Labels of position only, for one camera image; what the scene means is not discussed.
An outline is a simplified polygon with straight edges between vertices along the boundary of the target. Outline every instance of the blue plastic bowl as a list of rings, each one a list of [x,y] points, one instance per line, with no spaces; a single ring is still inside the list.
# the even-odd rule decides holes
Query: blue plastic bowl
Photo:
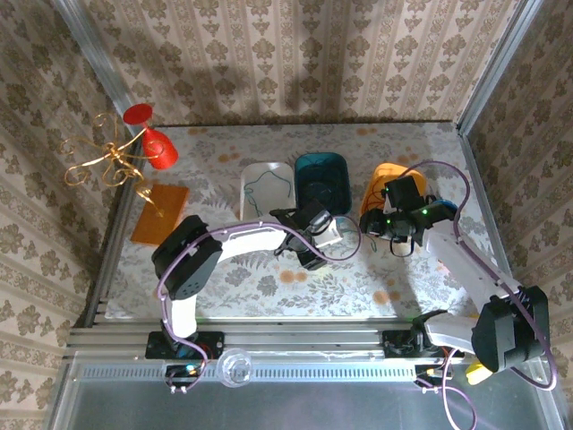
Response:
[[[296,206],[318,200],[332,215],[350,212],[352,199],[346,160],[335,152],[314,152],[295,163]]]

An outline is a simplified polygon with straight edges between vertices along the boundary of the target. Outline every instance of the floral wallpaper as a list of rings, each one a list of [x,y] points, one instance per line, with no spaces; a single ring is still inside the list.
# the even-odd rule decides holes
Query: floral wallpaper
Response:
[[[98,140],[111,105],[49,2],[0,2],[0,429],[40,429],[70,327],[97,273],[111,190],[70,188],[58,152]]]
[[[162,125],[454,120],[518,0],[82,0]]]
[[[469,134],[514,275],[550,301],[573,403],[573,2],[545,0]]]

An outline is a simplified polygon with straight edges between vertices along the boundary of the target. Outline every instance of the black bracket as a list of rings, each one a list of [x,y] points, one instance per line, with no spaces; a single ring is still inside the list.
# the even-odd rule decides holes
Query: black bracket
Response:
[[[197,331],[187,340],[202,348],[208,359],[218,359],[225,349],[223,331]],[[152,331],[147,339],[145,358],[150,360],[201,360],[201,354],[182,343],[175,342],[164,331]]]
[[[410,330],[385,330],[382,332],[382,347],[386,358],[398,357],[435,357],[445,358],[444,349],[430,342],[424,324],[433,316],[447,311],[431,311],[417,316],[412,321]],[[457,352],[454,357],[463,357],[463,352]]]
[[[302,209],[274,210],[270,215],[278,219],[283,226],[298,231],[310,243],[313,243],[312,237],[326,230],[332,221],[332,216],[317,200],[312,200]],[[326,264],[326,260],[313,253],[291,233],[286,234],[285,240],[274,254],[278,256],[284,251],[296,252],[298,261],[308,271],[316,271]]]
[[[207,224],[197,215],[185,218],[163,241],[151,256],[158,278],[163,276],[173,260],[186,246],[206,235]],[[221,243],[207,236],[196,247],[195,254],[186,255],[166,279],[165,285],[171,300],[184,300],[198,294],[215,270],[218,258],[223,253]]]

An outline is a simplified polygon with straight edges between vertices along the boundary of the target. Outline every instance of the yellow object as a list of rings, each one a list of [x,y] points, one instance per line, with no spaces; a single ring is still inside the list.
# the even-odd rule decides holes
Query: yellow object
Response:
[[[150,157],[132,155],[130,153],[132,145],[136,143],[140,137],[143,136],[147,128],[141,130],[129,142],[125,143],[120,142],[121,136],[119,135],[117,117],[114,114],[104,112],[97,114],[93,118],[92,127],[94,129],[99,129],[101,133],[103,133],[102,131],[105,130],[104,127],[106,125],[114,130],[114,138],[111,142],[98,144],[83,136],[73,136],[68,137],[65,141],[60,143],[59,153],[62,155],[72,156],[74,154],[76,146],[74,142],[87,144],[96,148],[102,153],[101,157],[68,168],[64,173],[64,182],[69,186],[84,184],[91,177],[91,171],[89,167],[103,161],[107,164],[104,173],[101,175],[101,182],[105,186],[121,186],[125,184],[129,179],[133,179],[133,188],[137,195],[139,195],[143,200],[153,206],[159,217],[162,217],[163,211],[158,208],[153,200],[151,200],[151,190],[146,186],[145,178],[143,177],[142,172],[137,167],[135,167],[133,161],[135,159],[156,159],[161,155],[163,150],[161,150],[160,153]],[[163,148],[163,142],[152,141],[148,144],[152,143],[158,143],[161,145],[160,148]]]
[[[382,190],[386,187],[386,183],[398,179],[402,173],[404,173],[408,168],[404,166],[399,166],[398,164],[392,163],[382,163],[374,169],[372,173],[372,178],[368,187],[366,187],[366,192],[364,193],[364,198],[362,200],[362,207],[360,208],[360,216],[364,215],[366,211],[370,209],[383,209],[385,199],[382,197]],[[426,179],[423,175],[412,170],[408,172],[408,175],[414,177],[416,187],[418,192],[423,195],[426,190]]]
[[[479,361],[475,360],[466,369],[467,383],[470,385],[477,385],[481,381],[485,381],[487,378],[493,375],[493,372]]]

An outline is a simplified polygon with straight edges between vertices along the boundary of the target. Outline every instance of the table surface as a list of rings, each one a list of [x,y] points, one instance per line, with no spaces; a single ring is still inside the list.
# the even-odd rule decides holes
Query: table surface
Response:
[[[353,219],[373,170],[383,162],[404,166],[423,159],[447,161],[468,176],[461,141],[451,124],[274,125],[159,128],[179,151],[166,171],[144,169],[151,182],[190,189],[184,215],[198,214],[212,227],[237,222],[240,175],[260,161],[284,161],[291,167],[308,152],[333,151],[347,162]],[[465,187],[447,168],[424,168],[434,194],[460,202]],[[107,294],[106,318],[159,318],[153,292],[157,278],[151,263],[154,247],[136,245],[131,233],[144,201],[136,198],[129,214],[123,248]],[[483,214],[472,190],[460,226],[492,256]],[[356,234],[329,249],[348,253]],[[360,252],[344,263],[317,271],[302,269],[293,253],[241,255],[219,264],[197,299],[197,315],[219,317],[412,317],[434,309],[472,314],[467,293],[449,271],[424,250],[407,258],[389,251],[389,242],[365,238]]]

